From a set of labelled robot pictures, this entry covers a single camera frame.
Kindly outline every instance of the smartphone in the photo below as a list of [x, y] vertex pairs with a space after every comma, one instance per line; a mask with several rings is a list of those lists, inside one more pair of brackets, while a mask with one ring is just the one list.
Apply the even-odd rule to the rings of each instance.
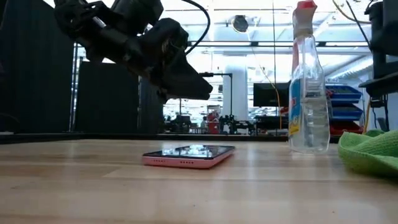
[[209, 169], [234, 151], [234, 146], [192, 145], [145, 153], [142, 162], [148, 166]]

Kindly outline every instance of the spray bottle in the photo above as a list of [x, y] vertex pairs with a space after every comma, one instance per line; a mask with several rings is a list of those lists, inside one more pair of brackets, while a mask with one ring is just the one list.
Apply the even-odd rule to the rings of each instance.
[[289, 91], [289, 146], [302, 153], [328, 150], [330, 140], [325, 77], [318, 59], [312, 19], [313, 0], [300, 1], [293, 13], [294, 46]]

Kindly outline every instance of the wooden table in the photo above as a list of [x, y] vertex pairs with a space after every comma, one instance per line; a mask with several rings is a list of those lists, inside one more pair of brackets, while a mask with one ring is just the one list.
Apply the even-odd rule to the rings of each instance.
[[141, 154], [193, 143], [64, 141], [0, 145], [0, 223], [398, 223], [398, 185], [286, 143], [219, 142], [212, 170], [141, 165]]

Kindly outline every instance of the bottle label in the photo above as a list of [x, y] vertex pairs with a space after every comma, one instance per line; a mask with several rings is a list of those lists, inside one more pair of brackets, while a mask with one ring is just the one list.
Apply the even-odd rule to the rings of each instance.
[[295, 80], [290, 89], [290, 114], [289, 114], [289, 136], [300, 131], [301, 120], [301, 79]]

